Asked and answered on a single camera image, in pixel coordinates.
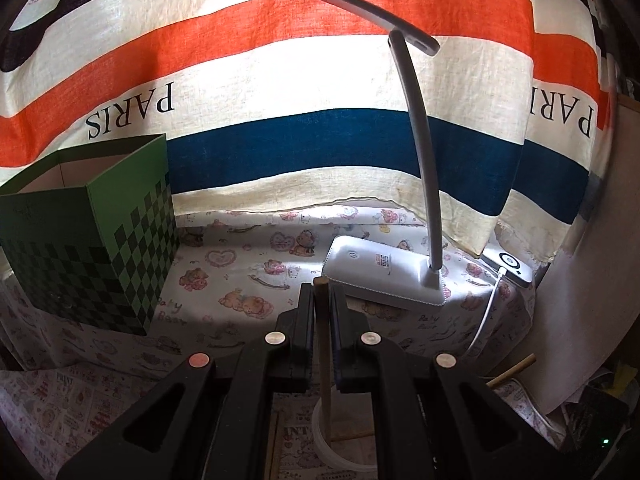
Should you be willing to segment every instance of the open box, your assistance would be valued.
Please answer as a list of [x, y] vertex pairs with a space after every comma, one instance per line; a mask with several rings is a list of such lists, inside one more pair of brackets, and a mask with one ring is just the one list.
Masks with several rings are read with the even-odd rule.
[[166, 137], [31, 164], [0, 187], [0, 246], [34, 307], [145, 335], [178, 247]]

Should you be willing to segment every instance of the checkered pattern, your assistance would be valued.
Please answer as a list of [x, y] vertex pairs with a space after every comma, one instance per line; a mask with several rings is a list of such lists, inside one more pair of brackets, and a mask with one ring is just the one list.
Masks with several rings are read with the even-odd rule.
[[145, 335], [178, 247], [165, 179], [116, 230], [118, 253], [105, 247], [0, 240], [36, 308], [106, 330]]

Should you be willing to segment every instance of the barcode sticker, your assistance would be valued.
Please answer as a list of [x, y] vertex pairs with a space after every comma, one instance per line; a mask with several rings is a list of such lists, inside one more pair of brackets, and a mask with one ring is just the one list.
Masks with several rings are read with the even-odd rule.
[[380, 267], [389, 267], [389, 257], [386, 254], [376, 254], [376, 264]]

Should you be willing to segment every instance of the wooden stick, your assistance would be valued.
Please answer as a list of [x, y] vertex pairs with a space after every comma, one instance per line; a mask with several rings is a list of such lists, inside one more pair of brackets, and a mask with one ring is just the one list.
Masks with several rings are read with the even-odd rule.
[[282, 444], [284, 443], [284, 414], [278, 412], [276, 434], [273, 442], [273, 460], [271, 461], [271, 475], [269, 480], [278, 480], [280, 476], [280, 459], [282, 458]]
[[536, 362], [536, 355], [530, 354], [525, 357], [522, 361], [520, 361], [515, 366], [509, 368], [505, 373], [498, 375], [495, 379], [491, 379], [486, 385], [489, 388], [495, 388], [496, 386], [500, 386], [503, 382], [508, 381], [514, 375], [519, 374], [521, 371], [529, 368], [533, 363]]
[[275, 444], [276, 427], [278, 425], [278, 412], [271, 412], [269, 419], [269, 436], [267, 437], [267, 456], [264, 459], [264, 480], [271, 479], [271, 463], [273, 462], [273, 447]]
[[359, 433], [351, 433], [347, 435], [334, 435], [331, 437], [331, 442], [342, 442], [343, 440], [355, 440], [356, 438], [365, 438], [366, 436], [374, 436], [376, 432], [374, 430], [361, 431]]
[[329, 278], [314, 278], [316, 332], [320, 363], [320, 399], [322, 400], [322, 433], [331, 447], [331, 336], [329, 330]]

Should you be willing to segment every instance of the striped fabric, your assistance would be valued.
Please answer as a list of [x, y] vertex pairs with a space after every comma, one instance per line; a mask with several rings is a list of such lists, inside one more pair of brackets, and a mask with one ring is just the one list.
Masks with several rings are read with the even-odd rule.
[[[479, 254], [499, 221], [552, 258], [611, 124], [590, 0], [368, 1], [441, 43], [411, 53], [446, 234]], [[377, 198], [424, 217], [384, 32], [328, 4], [30, 0], [0, 68], [0, 183], [61, 147], [166, 132], [177, 214]]]

